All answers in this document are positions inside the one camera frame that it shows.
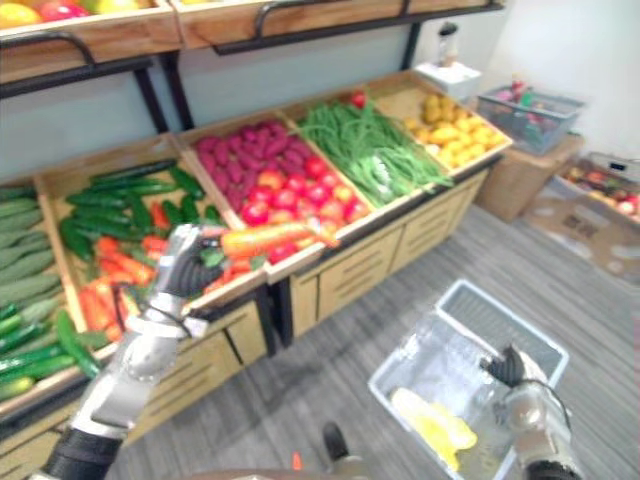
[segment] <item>red tomato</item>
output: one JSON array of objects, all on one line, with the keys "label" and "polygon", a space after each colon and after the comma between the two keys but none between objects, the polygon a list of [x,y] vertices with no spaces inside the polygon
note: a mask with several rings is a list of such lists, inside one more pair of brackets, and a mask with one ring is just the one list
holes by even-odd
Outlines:
[{"label": "red tomato", "polygon": [[320,178],[329,170],[329,167],[322,158],[312,155],[304,162],[304,170],[310,177]]},{"label": "red tomato", "polygon": [[280,190],[284,185],[284,175],[277,170],[265,170],[258,175],[258,185],[263,187],[271,187],[274,190]]},{"label": "red tomato", "polygon": [[298,195],[292,190],[282,189],[273,195],[271,205],[280,210],[295,211],[298,203]]},{"label": "red tomato", "polygon": [[341,180],[338,175],[334,172],[327,172],[318,180],[321,184],[327,187],[329,190],[333,190],[335,187],[340,185]]},{"label": "red tomato", "polygon": [[322,208],[318,210],[318,215],[327,220],[342,223],[344,222],[344,206],[338,200],[327,200]]},{"label": "red tomato", "polygon": [[269,223],[290,223],[295,219],[291,210],[274,210],[269,214]]},{"label": "red tomato", "polygon": [[356,196],[346,185],[338,185],[333,189],[333,198],[338,200],[343,205],[349,205],[356,200]]},{"label": "red tomato", "polygon": [[86,8],[75,5],[70,0],[51,0],[40,6],[38,9],[40,16],[45,22],[55,22],[67,18],[88,17],[90,15]]},{"label": "red tomato", "polygon": [[361,92],[360,90],[353,92],[353,95],[351,95],[351,105],[362,110],[366,104],[367,96],[364,92]]},{"label": "red tomato", "polygon": [[247,203],[242,207],[241,215],[247,225],[264,225],[269,221],[269,205],[266,202]]},{"label": "red tomato", "polygon": [[290,257],[294,253],[298,251],[298,247],[293,243],[288,243],[286,245],[280,245],[279,247],[275,247],[269,255],[267,256],[267,260],[271,264],[275,264],[281,262],[285,258]]},{"label": "red tomato", "polygon": [[304,175],[294,173],[287,178],[284,184],[284,188],[296,192],[298,195],[302,195],[307,188],[307,179]]},{"label": "red tomato", "polygon": [[251,188],[249,192],[249,196],[247,199],[250,203],[255,202],[265,202],[271,203],[271,199],[273,198],[274,190],[271,187],[267,187],[265,185],[256,185]]},{"label": "red tomato", "polygon": [[347,220],[347,223],[353,223],[367,215],[369,215],[369,208],[360,201],[353,202],[344,212],[344,218]]},{"label": "red tomato", "polygon": [[307,198],[316,206],[322,205],[329,199],[329,197],[329,190],[320,183],[316,183],[313,187],[307,190]]}]

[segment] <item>tomato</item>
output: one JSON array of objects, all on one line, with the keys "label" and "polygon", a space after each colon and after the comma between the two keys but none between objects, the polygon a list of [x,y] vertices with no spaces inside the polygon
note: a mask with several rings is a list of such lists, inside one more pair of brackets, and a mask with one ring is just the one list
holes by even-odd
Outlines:
[{"label": "tomato", "polygon": [[327,200],[318,210],[318,215],[323,219],[333,220],[336,223],[344,222],[344,206],[335,199]]},{"label": "tomato", "polygon": [[251,203],[255,202],[265,202],[271,203],[271,199],[273,198],[274,190],[271,187],[267,187],[266,185],[256,185],[251,188],[249,192],[249,196],[247,199]]},{"label": "tomato", "polygon": [[329,199],[330,193],[327,187],[320,183],[316,183],[307,190],[306,196],[311,200],[311,203],[316,206],[320,206]]},{"label": "tomato", "polygon": [[286,245],[280,245],[279,247],[275,247],[269,255],[267,256],[267,260],[269,263],[275,264],[281,262],[285,258],[290,257],[294,253],[298,251],[298,247],[293,243],[288,243]]},{"label": "tomato", "polygon": [[241,215],[247,225],[264,225],[269,221],[269,205],[266,202],[247,203],[242,207]]},{"label": "tomato", "polygon": [[274,210],[269,214],[269,223],[280,224],[294,221],[291,210]]},{"label": "tomato", "polygon": [[353,223],[369,215],[369,208],[362,202],[357,201],[349,205],[344,212],[347,223]]},{"label": "tomato", "polygon": [[312,155],[304,162],[304,170],[310,177],[320,178],[329,170],[329,167],[322,158]]},{"label": "tomato", "polygon": [[350,205],[351,202],[356,200],[356,195],[346,185],[338,185],[333,189],[333,198],[343,205]]},{"label": "tomato", "polygon": [[265,170],[258,175],[258,185],[263,187],[271,187],[274,190],[280,190],[284,185],[285,177],[276,170]]},{"label": "tomato", "polygon": [[333,190],[335,187],[340,185],[341,180],[340,177],[334,172],[327,172],[318,180],[321,184],[327,187],[329,190]]},{"label": "tomato", "polygon": [[298,195],[302,195],[307,188],[307,179],[304,175],[294,173],[287,178],[284,188],[294,191]]},{"label": "tomato", "polygon": [[271,205],[280,210],[296,210],[298,195],[293,190],[282,189],[273,195]]},{"label": "tomato", "polygon": [[362,110],[366,104],[367,96],[364,92],[360,90],[353,92],[353,95],[351,95],[351,105]]}]

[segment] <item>yellow item in basket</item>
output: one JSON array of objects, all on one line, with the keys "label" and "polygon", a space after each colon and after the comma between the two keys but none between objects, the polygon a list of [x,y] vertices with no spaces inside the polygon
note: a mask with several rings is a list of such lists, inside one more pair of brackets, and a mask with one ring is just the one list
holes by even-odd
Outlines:
[{"label": "yellow item in basket", "polygon": [[19,3],[0,5],[0,28],[23,27],[42,23],[42,17],[33,8]]},{"label": "yellow item in basket", "polygon": [[411,390],[399,388],[393,392],[391,405],[453,471],[460,468],[456,452],[478,442],[464,420],[442,405],[425,402]]}]

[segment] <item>cabinet drawer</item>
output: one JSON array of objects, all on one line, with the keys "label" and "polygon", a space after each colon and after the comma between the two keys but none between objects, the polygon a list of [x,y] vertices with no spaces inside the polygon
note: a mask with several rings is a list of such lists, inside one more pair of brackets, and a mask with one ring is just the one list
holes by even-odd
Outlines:
[{"label": "cabinet drawer", "polygon": [[391,266],[400,229],[370,242],[352,247],[353,253],[320,274],[318,319],[362,296],[386,277]]}]

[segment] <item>orange carrot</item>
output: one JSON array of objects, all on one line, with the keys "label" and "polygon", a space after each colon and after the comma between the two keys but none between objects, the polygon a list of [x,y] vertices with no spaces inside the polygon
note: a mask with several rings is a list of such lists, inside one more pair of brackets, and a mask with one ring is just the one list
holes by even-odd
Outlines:
[{"label": "orange carrot", "polygon": [[313,222],[283,223],[234,230],[222,235],[221,244],[222,251],[227,257],[238,259],[266,255],[275,247],[307,238],[322,241],[330,247],[338,244],[335,237],[327,234],[321,226]]}]

